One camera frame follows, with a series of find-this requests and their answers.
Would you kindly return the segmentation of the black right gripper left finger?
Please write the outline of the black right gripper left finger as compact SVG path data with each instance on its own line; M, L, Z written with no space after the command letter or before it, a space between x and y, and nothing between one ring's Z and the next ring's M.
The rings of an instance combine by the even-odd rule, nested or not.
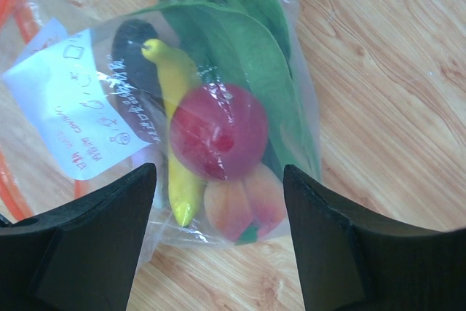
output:
M146 163L15 224L1 218L2 310L126 310L157 180Z

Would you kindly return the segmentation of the orange fake peach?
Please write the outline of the orange fake peach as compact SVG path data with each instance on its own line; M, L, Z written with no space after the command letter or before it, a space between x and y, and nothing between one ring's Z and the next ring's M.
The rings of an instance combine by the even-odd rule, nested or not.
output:
M236 245L264 238L286 217L283 184L262 163L243 178L209 182L204 206L210 225Z

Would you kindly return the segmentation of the clear zip top bag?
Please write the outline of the clear zip top bag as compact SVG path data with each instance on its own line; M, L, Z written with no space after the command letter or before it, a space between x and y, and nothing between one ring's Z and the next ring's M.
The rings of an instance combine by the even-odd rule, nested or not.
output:
M284 10L296 32L299 7ZM1 0L1 208L27 219L152 163L145 244L236 245L210 225L204 193L211 181L240 178L200 177L190 225L173 216L165 108L130 92L111 58L118 27L137 12L97 23L64 0Z

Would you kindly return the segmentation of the red fake apple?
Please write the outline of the red fake apple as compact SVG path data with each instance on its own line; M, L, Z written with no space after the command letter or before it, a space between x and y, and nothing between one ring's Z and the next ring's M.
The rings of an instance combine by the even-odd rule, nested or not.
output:
M201 178L241 178L264 156L269 138L266 110L237 84L203 84L190 90L175 118L175 155Z

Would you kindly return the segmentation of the green fake leafy vegetable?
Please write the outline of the green fake leafy vegetable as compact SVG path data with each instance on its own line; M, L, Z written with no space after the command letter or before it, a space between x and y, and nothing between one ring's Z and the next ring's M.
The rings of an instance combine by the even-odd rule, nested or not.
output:
M127 16L119 42L169 39L205 82L250 90L271 125L266 163L320 178L317 97L285 5L299 7L297 0L169 0Z

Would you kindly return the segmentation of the yellow fake banana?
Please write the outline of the yellow fake banana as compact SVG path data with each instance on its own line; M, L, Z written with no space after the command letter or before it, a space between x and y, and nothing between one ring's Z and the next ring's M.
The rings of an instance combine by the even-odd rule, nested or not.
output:
M141 53L157 67L167 118L168 198L177 224L187 227L200 208L203 182L175 155L174 142L178 137L179 126L175 117L185 95L200 85L198 70L182 49L172 47L160 39L146 40L142 44Z

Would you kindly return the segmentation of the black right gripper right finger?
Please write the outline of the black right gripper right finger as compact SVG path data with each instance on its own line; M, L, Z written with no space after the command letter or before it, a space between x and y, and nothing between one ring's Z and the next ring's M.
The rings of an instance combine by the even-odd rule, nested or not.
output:
M307 310L463 310L465 231L388 218L293 165L285 204Z

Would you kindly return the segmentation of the dark fake avocado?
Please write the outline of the dark fake avocado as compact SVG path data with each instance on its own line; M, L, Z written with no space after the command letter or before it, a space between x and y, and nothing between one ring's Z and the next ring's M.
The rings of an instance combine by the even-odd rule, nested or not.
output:
M140 19L124 21L116 30L111 48L111 58L124 67L114 71L121 74L123 82L135 95L156 103L164 109L162 91L159 85L157 66L145 59L142 45L149 39L158 39L159 35L152 24Z

